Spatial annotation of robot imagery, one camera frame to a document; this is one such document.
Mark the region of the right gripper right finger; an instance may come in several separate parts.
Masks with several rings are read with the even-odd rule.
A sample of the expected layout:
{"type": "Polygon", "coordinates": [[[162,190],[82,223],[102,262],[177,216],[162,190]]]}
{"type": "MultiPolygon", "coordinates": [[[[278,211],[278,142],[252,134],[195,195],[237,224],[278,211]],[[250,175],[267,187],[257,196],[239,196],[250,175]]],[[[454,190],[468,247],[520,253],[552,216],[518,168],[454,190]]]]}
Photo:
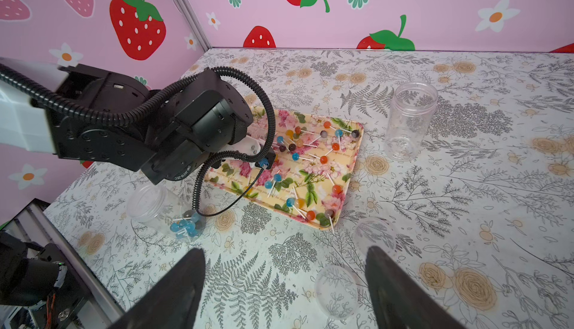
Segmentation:
{"type": "Polygon", "coordinates": [[[366,280],[379,328],[462,328],[381,248],[366,256],[366,280]]]}

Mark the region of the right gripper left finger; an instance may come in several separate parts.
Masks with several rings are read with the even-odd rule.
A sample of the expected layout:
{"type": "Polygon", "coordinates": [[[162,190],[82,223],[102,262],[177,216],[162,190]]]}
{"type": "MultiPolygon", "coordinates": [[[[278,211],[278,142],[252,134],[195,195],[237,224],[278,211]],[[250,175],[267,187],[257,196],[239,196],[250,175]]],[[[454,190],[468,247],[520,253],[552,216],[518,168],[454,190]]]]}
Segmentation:
{"type": "Polygon", "coordinates": [[[206,279],[206,257],[190,250],[112,328],[193,328],[206,279]]]}

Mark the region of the clear jar lid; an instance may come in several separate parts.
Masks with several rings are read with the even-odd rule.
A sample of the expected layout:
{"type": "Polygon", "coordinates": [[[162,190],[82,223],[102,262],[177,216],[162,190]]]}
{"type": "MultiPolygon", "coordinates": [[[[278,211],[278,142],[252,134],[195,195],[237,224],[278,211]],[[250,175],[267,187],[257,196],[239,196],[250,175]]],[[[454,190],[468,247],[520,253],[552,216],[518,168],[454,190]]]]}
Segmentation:
{"type": "Polygon", "coordinates": [[[363,218],[354,229],[353,243],[364,256],[370,247],[379,247],[393,257],[398,249],[397,233],[396,227],[385,219],[363,218]]]}
{"type": "Polygon", "coordinates": [[[351,272],[341,266],[327,266],[315,278],[318,306],[329,318],[345,321],[358,306],[358,288],[351,272]]]}

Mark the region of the clear jar blue candies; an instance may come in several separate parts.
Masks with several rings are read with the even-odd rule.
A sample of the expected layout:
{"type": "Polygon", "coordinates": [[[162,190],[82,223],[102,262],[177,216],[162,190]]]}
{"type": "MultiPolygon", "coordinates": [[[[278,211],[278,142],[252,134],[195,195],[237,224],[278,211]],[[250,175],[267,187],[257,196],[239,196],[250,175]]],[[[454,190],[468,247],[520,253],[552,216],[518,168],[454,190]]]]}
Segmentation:
{"type": "Polygon", "coordinates": [[[192,242],[206,228],[206,219],[161,185],[143,185],[127,201],[127,215],[139,224],[173,239],[192,242]]]}

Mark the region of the clear jar orange candies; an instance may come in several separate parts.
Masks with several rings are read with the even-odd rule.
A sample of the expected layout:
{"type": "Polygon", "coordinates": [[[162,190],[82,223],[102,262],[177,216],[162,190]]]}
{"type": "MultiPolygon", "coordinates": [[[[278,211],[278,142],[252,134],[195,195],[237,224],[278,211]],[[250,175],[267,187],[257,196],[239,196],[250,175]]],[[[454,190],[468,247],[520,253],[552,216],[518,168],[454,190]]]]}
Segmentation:
{"type": "Polygon", "coordinates": [[[411,82],[396,88],[384,142],[388,157],[411,161],[418,156],[438,100],[436,88],[426,83],[411,82]]]}

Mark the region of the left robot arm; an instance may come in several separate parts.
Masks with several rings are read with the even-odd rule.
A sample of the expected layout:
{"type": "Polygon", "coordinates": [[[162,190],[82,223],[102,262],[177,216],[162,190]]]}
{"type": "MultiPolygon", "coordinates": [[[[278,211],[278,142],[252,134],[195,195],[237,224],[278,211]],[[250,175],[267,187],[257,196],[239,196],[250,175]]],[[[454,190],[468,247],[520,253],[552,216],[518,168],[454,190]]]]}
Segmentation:
{"type": "Polygon", "coordinates": [[[141,171],[153,184],[195,174],[203,181],[228,159],[274,166],[274,108],[263,88],[233,67],[207,67],[161,90],[100,68],[54,69],[49,89],[1,62],[1,95],[12,111],[1,141],[61,159],[107,162],[141,171]]]}

